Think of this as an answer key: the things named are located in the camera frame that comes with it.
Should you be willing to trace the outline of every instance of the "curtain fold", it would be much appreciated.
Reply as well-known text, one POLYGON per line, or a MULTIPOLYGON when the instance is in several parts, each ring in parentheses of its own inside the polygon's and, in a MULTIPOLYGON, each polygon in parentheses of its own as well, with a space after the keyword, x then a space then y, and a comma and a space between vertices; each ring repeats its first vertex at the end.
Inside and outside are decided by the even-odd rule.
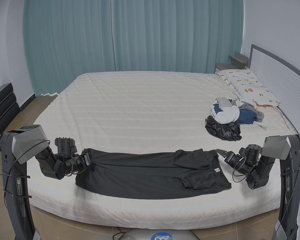
POLYGON ((240 52, 243 0, 112 0, 116 71, 213 73, 240 52))
POLYGON ((35 95, 87 72, 115 71, 111 1, 26 0, 23 36, 35 95))

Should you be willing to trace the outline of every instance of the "pillowcase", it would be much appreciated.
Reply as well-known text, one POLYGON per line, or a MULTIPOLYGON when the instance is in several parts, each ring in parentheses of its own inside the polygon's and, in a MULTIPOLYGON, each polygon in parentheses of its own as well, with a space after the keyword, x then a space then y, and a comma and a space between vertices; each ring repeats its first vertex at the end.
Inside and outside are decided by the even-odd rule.
POLYGON ((216 74, 233 87, 240 99, 252 100, 258 105, 278 106, 280 103, 250 69, 226 69, 216 74))

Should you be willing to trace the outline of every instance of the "bed sheet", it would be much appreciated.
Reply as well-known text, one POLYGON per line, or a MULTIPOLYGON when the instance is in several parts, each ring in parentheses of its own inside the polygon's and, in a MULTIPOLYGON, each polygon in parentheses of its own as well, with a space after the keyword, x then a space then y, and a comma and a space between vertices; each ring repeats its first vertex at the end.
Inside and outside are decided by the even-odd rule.
MULTIPOLYGON (((205 129, 216 97, 236 99, 218 75, 179 72, 103 72, 77 77, 37 118, 54 153, 56 137, 75 139, 78 152, 153 153, 203 148, 238 152, 272 135, 294 134, 276 107, 259 106, 268 130, 241 125, 242 139, 222 141, 205 129)), ((219 158, 232 183, 230 190, 183 199, 124 199, 88 192, 75 176, 44 177, 35 159, 28 161, 30 203, 63 218, 107 226, 149 229, 198 229, 239 221, 279 207, 280 167, 277 160, 266 186, 250 190, 234 183, 232 168, 219 158)))

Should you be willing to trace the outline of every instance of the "floor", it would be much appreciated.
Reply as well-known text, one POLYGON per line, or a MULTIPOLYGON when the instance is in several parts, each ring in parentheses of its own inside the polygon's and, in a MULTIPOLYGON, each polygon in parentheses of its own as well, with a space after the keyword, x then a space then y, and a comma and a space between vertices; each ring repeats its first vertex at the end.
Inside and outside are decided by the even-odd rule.
MULTIPOLYGON (((15 117, 5 132, 33 124, 55 97, 41 95, 35 98, 23 112, 15 117)), ((0 187, 3 187, 2 178, 0 178, 0 187)), ((31 206, 31 213, 42 240, 113 240, 112 236, 118 233, 119 229, 121 231, 129 230, 122 227, 118 229, 117 227, 91 225, 64 219, 34 206, 31 206)), ((201 240, 270 240, 277 218, 278 209, 225 226, 196 229, 193 232, 201 240)), ((3 202, 3 191, 0 191, 0 239, 14 239, 14 231, 3 202)))

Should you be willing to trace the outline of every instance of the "blue sticker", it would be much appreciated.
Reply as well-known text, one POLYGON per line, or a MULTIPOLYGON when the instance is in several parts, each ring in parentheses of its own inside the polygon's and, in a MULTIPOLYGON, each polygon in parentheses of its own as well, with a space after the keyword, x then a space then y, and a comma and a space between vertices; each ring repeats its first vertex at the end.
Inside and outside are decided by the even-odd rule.
POLYGON ((166 232, 159 232, 152 236, 151 240, 173 240, 172 236, 166 232))

